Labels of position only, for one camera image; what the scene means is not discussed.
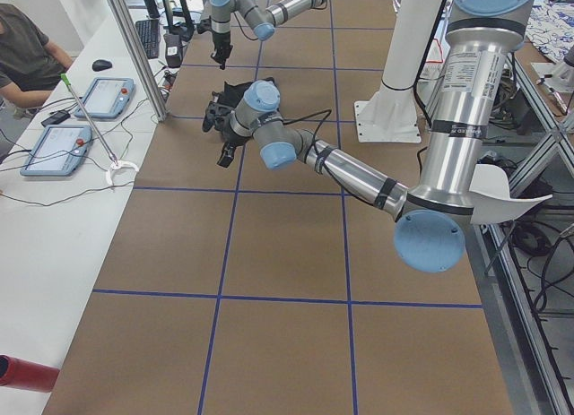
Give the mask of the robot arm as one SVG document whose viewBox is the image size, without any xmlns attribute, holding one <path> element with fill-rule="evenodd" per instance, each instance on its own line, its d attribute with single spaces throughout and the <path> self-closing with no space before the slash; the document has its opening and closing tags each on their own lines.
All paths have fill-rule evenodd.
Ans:
<svg viewBox="0 0 574 415">
<path fill-rule="evenodd" d="M 214 50 L 211 58 L 224 70 L 233 46 L 230 19 L 238 13 L 260 41 L 270 39 L 276 28 L 311 9 L 318 9 L 328 0 L 281 0 L 261 8 L 256 0 L 209 0 Z"/>
<path fill-rule="evenodd" d="M 420 133 L 413 100 L 431 23 L 446 0 L 402 0 L 379 90 L 355 105 L 363 143 L 416 143 Z M 535 206 L 510 195 L 505 172 L 479 162 L 508 53 L 525 36 L 534 0 L 452 0 L 448 58 L 436 85 L 430 138 L 417 185 L 408 187 L 284 121 L 280 93 L 271 81 L 227 86 L 213 95 L 204 130 L 225 144 L 221 166 L 255 141 L 269 169 L 302 161 L 330 176 L 351 195 L 389 213 L 401 259 L 423 272 L 453 267 L 465 251 L 472 224 L 514 220 Z"/>
</svg>

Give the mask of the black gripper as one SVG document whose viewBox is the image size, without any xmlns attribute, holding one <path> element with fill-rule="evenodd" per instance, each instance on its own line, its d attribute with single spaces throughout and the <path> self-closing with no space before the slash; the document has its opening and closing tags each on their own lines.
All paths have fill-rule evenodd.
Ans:
<svg viewBox="0 0 574 415">
<path fill-rule="evenodd" d="M 220 65 L 221 69 L 226 68 L 227 61 L 232 51 L 231 35 L 229 31 L 226 32 L 213 32 L 214 51 L 211 54 L 211 59 Z"/>
<path fill-rule="evenodd" d="M 247 143 L 246 129 L 236 118 L 236 113 L 231 110 L 225 116 L 221 117 L 219 124 L 220 133 L 224 141 L 221 155 L 217 161 L 220 167 L 229 167 L 235 158 L 237 147 Z"/>
</svg>

